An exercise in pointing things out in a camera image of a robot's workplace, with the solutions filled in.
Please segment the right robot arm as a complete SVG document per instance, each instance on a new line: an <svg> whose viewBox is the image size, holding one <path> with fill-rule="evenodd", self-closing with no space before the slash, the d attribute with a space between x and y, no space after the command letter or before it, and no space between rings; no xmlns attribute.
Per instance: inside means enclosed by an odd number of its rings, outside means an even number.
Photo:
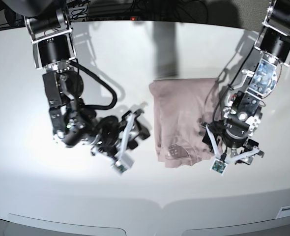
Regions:
<svg viewBox="0 0 290 236"><path fill-rule="evenodd" d="M131 168L134 161L127 151L138 146L137 138L145 140L150 136L149 130L138 121L142 110L128 111L120 118L97 117L98 110L109 110L116 105L117 95L107 83L77 61L66 1L7 0L5 4L24 17L35 67L46 71L43 82L54 138L68 148L78 143L89 145L93 155L110 158L116 167ZM110 92L109 105L84 103L80 72Z"/></svg>

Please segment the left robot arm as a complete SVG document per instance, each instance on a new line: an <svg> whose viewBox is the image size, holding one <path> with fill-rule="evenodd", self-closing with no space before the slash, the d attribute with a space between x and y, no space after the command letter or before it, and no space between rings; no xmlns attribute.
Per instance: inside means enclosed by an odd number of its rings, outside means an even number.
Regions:
<svg viewBox="0 0 290 236"><path fill-rule="evenodd" d="M212 169L217 172L230 163L251 165L255 156L264 156L251 137L261 122L263 99L278 83L277 68L290 66L290 0L270 2L250 52L255 51L260 57L254 67L246 67L247 56L216 104L213 115L219 112L221 118L202 123L203 142L214 153Z"/></svg>

